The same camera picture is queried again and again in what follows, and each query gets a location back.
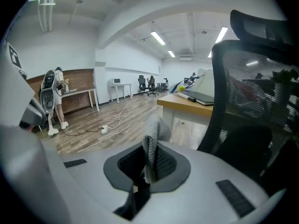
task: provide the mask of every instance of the wooden floor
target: wooden floor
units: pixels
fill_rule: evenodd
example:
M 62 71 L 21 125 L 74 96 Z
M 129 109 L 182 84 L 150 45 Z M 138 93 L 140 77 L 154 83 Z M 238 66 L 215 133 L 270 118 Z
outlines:
M 56 144 L 59 153 L 76 153 L 92 144 L 109 137 L 124 129 L 131 121 L 131 118 L 124 119 L 121 124 L 114 130 L 108 129 L 107 134 L 101 134 L 101 127 L 108 123 L 108 120 L 114 115 L 119 114 L 123 107 L 127 116 L 134 116 L 135 121 L 126 130 L 120 134 L 100 142 L 99 144 L 88 149 L 97 150 L 107 147 L 120 146 L 126 142 L 135 141 L 140 142 L 144 136 L 144 122 L 147 118 L 156 113 L 162 116 L 162 107 L 157 105 L 157 99 L 167 95 L 167 93 L 160 93 L 159 96 L 148 97 L 147 95 L 135 95 L 133 100 L 129 98 L 120 99 L 120 103 L 110 102 L 109 104 L 100 106 L 100 112 L 97 109 L 88 108 L 70 115 L 65 116 L 69 126 L 64 130 L 59 129 L 59 133 L 50 137 L 47 131 L 37 133 L 37 136 L 43 141 L 51 141 Z M 188 146 L 192 149 L 197 149 L 204 134 L 206 133 L 206 126 L 195 124 L 189 121 L 182 123 L 182 120 L 176 119 L 174 122 L 173 132 L 171 134 L 170 142 L 180 145 Z M 119 121 L 114 121 L 109 127 L 115 127 Z

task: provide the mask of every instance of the air conditioner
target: air conditioner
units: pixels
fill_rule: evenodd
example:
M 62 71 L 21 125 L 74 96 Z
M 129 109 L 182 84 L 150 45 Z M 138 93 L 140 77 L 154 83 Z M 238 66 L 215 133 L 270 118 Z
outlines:
M 190 60 L 192 60 L 192 56 L 179 56 L 179 59 L 181 60 L 181 61 L 190 61 Z

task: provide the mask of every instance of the shorts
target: shorts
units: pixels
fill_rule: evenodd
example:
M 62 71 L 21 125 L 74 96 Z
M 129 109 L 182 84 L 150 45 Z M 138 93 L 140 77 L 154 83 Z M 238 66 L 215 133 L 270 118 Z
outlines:
M 62 103 L 61 91 L 58 91 L 58 94 L 56 91 L 54 91 L 54 104 L 61 105 L 61 103 Z

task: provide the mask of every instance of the table leg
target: table leg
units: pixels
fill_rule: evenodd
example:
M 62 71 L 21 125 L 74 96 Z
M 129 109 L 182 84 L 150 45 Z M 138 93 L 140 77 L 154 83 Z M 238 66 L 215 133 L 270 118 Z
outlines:
M 100 109 L 99 109 L 99 101 L 98 101 L 98 97 L 97 97 L 96 89 L 93 90 L 93 94 L 94 94 L 95 106 L 97 107 L 97 111 L 100 112 Z
M 110 99 L 111 99 L 111 102 L 112 102 L 113 99 L 112 99 L 112 95 L 111 95 L 111 88 L 112 88 L 112 87 L 109 88 L 109 93 L 110 93 Z
M 133 96 L 132 96 L 132 91 L 131 91 L 131 85 L 130 85 L 130 96 L 131 96 L 131 100 L 132 100 Z
M 164 119 L 165 123 L 168 125 L 170 131 L 172 132 L 173 121 L 174 121 L 173 109 L 163 107 L 162 118 Z
M 120 101 L 118 100 L 118 91 L 117 91 L 117 86 L 115 86 L 115 91 L 116 91 L 116 100 L 117 100 L 117 103 L 119 104 Z
M 93 100 L 92 100 L 92 96 L 90 94 L 90 91 L 88 91 L 88 95 L 89 95 L 90 105 L 91 105 L 91 107 L 93 107 Z

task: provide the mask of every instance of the tennis ball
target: tennis ball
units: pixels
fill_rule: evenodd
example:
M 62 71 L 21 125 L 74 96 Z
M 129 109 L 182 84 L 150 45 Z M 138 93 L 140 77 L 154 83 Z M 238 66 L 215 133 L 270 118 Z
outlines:
M 183 87 L 182 85 L 180 85 L 180 86 L 178 87 L 178 91 L 185 91 L 185 87 Z

